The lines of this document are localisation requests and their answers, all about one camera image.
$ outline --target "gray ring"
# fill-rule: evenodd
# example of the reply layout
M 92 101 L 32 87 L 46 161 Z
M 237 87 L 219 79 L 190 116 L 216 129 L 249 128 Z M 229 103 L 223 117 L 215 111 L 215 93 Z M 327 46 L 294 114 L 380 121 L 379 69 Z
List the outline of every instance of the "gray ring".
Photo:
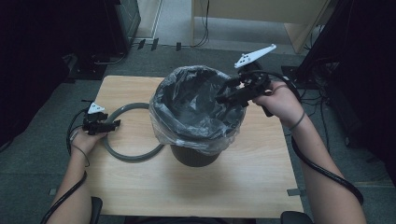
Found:
M 132 109 L 149 109 L 149 104 L 147 103 L 133 103 L 133 104 L 128 104 L 125 106 L 122 106 L 121 108 L 117 109 L 114 111 L 105 121 L 105 123 L 112 123 L 120 114 L 132 110 Z M 102 142 L 105 145 L 107 151 L 115 158 L 119 159 L 120 161 L 128 161 L 128 162 L 141 162 L 141 161 L 147 161 L 151 158 L 153 158 L 155 155 L 157 155 L 161 149 L 163 149 L 162 144 L 159 144 L 157 147 L 152 149 L 150 152 L 140 155 L 140 156 L 125 156 L 121 155 L 120 153 L 116 152 L 108 143 L 108 138 L 105 136 L 102 138 Z

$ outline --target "forearm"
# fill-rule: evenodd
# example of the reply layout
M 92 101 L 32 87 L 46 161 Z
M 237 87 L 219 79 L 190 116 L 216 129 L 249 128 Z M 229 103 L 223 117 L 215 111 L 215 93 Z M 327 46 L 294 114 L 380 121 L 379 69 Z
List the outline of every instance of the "forearm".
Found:
M 309 117 L 305 116 L 292 135 L 299 149 L 309 160 L 343 177 Z M 365 223 L 361 205 L 354 194 L 303 162 L 302 168 L 308 200 L 316 223 Z
M 67 191 L 84 176 L 86 160 L 79 151 L 72 152 L 63 182 L 52 204 L 56 203 Z M 91 194 L 83 183 L 53 213 L 48 223 L 89 223 L 91 219 Z

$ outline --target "black trash can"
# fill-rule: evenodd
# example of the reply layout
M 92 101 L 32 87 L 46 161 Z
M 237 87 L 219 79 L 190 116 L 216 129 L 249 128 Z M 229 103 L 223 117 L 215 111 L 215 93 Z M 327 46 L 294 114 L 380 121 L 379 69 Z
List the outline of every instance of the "black trash can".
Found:
M 155 135 L 162 144 L 171 145 L 183 164 L 210 164 L 238 134 L 246 109 L 216 101 L 230 78 L 207 66 L 180 67 L 151 97 L 149 111 Z M 224 92 L 235 90 L 227 88 Z

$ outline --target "wrist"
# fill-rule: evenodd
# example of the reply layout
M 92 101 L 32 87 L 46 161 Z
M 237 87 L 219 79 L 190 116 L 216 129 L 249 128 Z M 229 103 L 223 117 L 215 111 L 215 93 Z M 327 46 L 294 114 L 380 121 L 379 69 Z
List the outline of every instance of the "wrist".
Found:
M 71 146 L 71 160 L 73 161 L 81 161 L 85 166 L 90 166 L 90 161 L 88 160 L 88 155 L 79 147 L 72 145 Z
M 289 127 L 289 131 L 293 131 L 294 129 L 297 128 L 297 126 L 300 125 L 300 123 L 303 121 L 303 119 L 305 118 L 305 111 L 303 111 L 303 114 L 300 116 L 300 118 L 297 121 L 294 121 L 292 123 L 292 125 Z
M 298 123 L 298 125 L 296 125 L 291 131 L 291 133 L 293 135 L 296 135 L 297 133 L 304 133 L 304 132 L 309 132 L 312 128 L 315 129 L 315 127 L 313 126 L 313 123 L 311 121 L 311 119 L 304 114 L 303 118 L 301 119 L 301 121 Z

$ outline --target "bracelet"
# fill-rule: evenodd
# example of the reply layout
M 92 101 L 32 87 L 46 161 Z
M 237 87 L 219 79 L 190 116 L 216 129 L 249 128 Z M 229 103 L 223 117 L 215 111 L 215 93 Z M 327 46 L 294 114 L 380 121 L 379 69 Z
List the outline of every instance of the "bracelet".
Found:
M 72 147 L 75 147 L 76 149 L 78 149 L 84 155 L 85 160 L 87 160 L 87 163 L 88 163 L 88 165 L 86 165 L 85 167 L 89 167 L 90 166 L 90 160 L 88 160 L 87 154 L 85 154 L 85 152 L 81 148 L 77 147 L 74 144 L 72 145 Z
M 271 91 L 271 95 L 275 94 L 275 91 L 279 90 L 280 88 L 289 88 L 288 85 L 280 85 Z
M 297 121 L 297 123 L 295 123 L 293 126 L 291 126 L 291 128 L 289 128 L 289 131 L 292 131 L 293 129 L 295 129 L 295 128 L 301 123 L 301 121 L 303 120 L 304 116 L 305 116 L 305 111 L 303 111 L 303 115 L 302 115 L 301 118 Z

